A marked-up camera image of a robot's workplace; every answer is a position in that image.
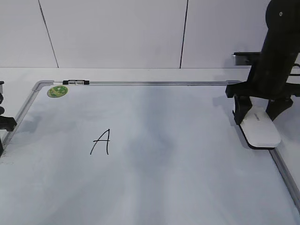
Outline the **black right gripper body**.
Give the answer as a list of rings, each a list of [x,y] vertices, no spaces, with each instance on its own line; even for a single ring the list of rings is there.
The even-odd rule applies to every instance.
[[[284,97],[300,95],[300,85],[288,83],[288,75],[279,73],[258,72],[250,70],[248,79],[245,82],[229,84],[225,89],[226,96],[257,97],[263,99],[280,99]]]

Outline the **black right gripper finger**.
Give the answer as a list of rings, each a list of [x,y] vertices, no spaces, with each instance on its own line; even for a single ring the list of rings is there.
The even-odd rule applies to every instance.
[[[234,121],[240,125],[248,111],[252,108],[252,102],[249,96],[234,95]]]
[[[287,110],[288,108],[292,107],[293,100],[289,98],[281,98],[281,99],[270,99],[268,101],[268,105],[266,108],[266,113],[270,117],[272,121],[276,119],[282,112]]]

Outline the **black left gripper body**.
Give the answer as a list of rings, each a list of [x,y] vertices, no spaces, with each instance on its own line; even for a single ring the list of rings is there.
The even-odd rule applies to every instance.
[[[0,81],[0,104],[2,104],[4,97],[3,97],[3,88],[2,85],[4,84],[4,81]],[[3,116],[5,112],[5,109],[0,106],[0,129],[6,130],[6,131],[13,131],[16,127],[17,123],[13,117],[6,117]]]

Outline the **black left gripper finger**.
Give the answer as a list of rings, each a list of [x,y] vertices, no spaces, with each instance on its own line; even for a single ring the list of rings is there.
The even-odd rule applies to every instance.
[[[2,156],[4,152],[4,147],[3,147],[3,137],[4,137],[4,130],[0,129],[0,156]]]

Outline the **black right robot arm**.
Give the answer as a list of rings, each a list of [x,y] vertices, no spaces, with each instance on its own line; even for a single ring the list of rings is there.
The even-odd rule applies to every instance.
[[[234,98],[237,125],[252,108],[251,97],[267,99],[266,113],[274,120],[293,105],[292,96],[300,95],[299,84],[287,82],[300,53],[300,2],[270,1],[265,21],[268,31],[247,80],[227,85],[225,90],[228,98]]]

